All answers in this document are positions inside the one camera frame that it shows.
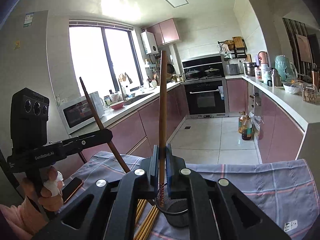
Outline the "left hand holding gripper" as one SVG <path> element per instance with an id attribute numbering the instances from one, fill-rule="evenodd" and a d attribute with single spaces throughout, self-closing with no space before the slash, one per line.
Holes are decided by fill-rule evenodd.
<path id="1" fill-rule="evenodd" d="M 48 168 L 47 175 L 48 180 L 55 186 L 54 194 L 52 194 L 52 191 L 50 191 L 50 189 L 47 189 L 43 186 L 40 195 L 37 196 L 33 183 L 27 178 L 24 178 L 22 180 L 21 186 L 23 188 L 23 191 L 25 192 L 25 195 L 29 199 L 33 200 L 37 204 L 40 204 L 48 211 L 58 211 L 63 206 L 63 182 L 61 180 L 56 180 L 58 177 L 58 171 L 53 166 Z"/>

